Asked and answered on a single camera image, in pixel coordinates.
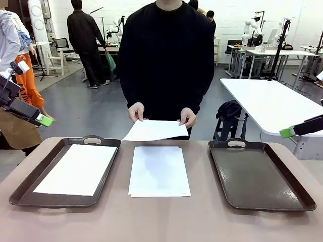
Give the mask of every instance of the shoe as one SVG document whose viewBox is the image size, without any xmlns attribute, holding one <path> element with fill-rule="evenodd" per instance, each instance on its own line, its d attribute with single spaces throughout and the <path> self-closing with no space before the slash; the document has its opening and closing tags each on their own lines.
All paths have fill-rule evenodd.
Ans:
<svg viewBox="0 0 323 242">
<path fill-rule="evenodd" d="M 87 88 L 97 89 L 97 85 L 96 85 L 96 84 L 94 84 L 93 86 L 87 86 Z"/>
<path fill-rule="evenodd" d="M 100 86 L 103 87 L 103 86 L 106 86 L 106 85 L 109 85 L 109 84 L 110 84 L 110 80 L 107 80 L 105 83 L 100 84 Z"/>
</svg>

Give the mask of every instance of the tray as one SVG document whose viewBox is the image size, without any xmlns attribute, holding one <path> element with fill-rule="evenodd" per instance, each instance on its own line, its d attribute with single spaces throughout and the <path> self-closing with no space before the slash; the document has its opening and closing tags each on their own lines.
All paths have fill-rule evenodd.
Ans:
<svg viewBox="0 0 323 242">
<path fill-rule="evenodd" d="M 100 140 L 97 143 L 85 143 L 89 138 L 96 138 Z M 61 194 L 41 194 L 33 193 L 34 189 L 47 176 L 53 167 L 65 155 L 72 144 L 80 145 L 100 145 L 116 147 L 116 151 L 112 157 L 112 161 L 106 168 L 101 181 L 94 193 L 90 196 L 75 196 L 75 195 L 61 195 Z M 27 176 L 27 178 L 19 185 L 19 187 L 10 196 L 9 202 L 13 205 L 44 207 L 44 208 L 70 208 L 70 207 L 90 207 L 96 204 L 100 198 L 105 180 L 112 167 L 116 153 L 121 144 L 120 140 L 103 139 L 99 136 L 86 136 L 84 138 L 66 138 L 58 142 L 58 144 L 50 151 L 50 153 L 39 163 L 38 166 Z"/>
<path fill-rule="evenodd" d="M 236 209 L 313 211 L 316 203 L 272 148 L 242 139 L 209 142 L 227 201 Z"/>
</svg>

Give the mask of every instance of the hand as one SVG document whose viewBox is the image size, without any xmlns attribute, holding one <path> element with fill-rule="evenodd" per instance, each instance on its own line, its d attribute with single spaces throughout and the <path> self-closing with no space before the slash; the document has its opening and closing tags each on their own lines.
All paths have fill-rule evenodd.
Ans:
<svg viewBox="0 0 323 242">
<path fill-rule="evenodd" d="M 35 56 L 35 58 L 37 59 L 37 52 L 34 48 L 34 46 L 32 46 L 32 44 L 29 46 L 29 50 L 31 51 L 31 53 Z"/>
<path fill-rule="evenodd" d="M 133 123 L 135 123 L 138 119 L 140 121 L 143 121 L 144 111 L 145 111 L 145 107 L 142 105 L 142 103 L 136 102 L 128 109 L 129 118 Z"/>
<path fill-rule="evenodd" d="M 181 112 L 180 125 L 185 125 L 187 129 L 193 127 L 196 124 L 196 115 L 191 109 L 185 107 Z"/>
</svg>

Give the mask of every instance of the black stool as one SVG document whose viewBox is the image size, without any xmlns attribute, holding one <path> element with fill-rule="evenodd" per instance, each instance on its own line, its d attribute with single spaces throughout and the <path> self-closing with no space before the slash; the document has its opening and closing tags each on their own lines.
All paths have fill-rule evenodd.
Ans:
<svg viewBox="0 0 323 242">
<path fill-rule="evenodd" d="M 241 138 L 246 138 L 246 129 L 247 129 L 247 116 L 244 119 L 243 127 L 242 127 L 242 134 Z M 231 132 L 231 138 L 234 138 L 236 136 L 237 127 L 238 127 L 239 118 L 233 117 L 231 119 L 225 119 L 223 116 L 220 116 L 216 131 L 213 135 L 214 141 L 225 141 L 228 140 L 229 133 Z"/>
</svg>

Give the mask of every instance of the person's left hand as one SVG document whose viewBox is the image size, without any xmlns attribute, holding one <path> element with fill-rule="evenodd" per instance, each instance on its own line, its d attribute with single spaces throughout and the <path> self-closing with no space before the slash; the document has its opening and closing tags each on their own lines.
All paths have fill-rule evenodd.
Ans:
<svg viewBox="0 0 323 242">
<path fill-rule="evenodd" d="M 32 44 L 29 46 L 29 50 L 31 51 L 31 53 L 35 56 L 35 58 L 37 59 L 37 52 L 34 48 L 34 46 L 32 46 Z"/>
<path fill-rule="evenodd" d="M 187 129 L 193 127 L 197 122 L 196 115 L 188 107 L 185 107 L 182 110 L 181 120 L 178 121 L 180 121 L 180 125 L 185 125 Z"/>
</svg>

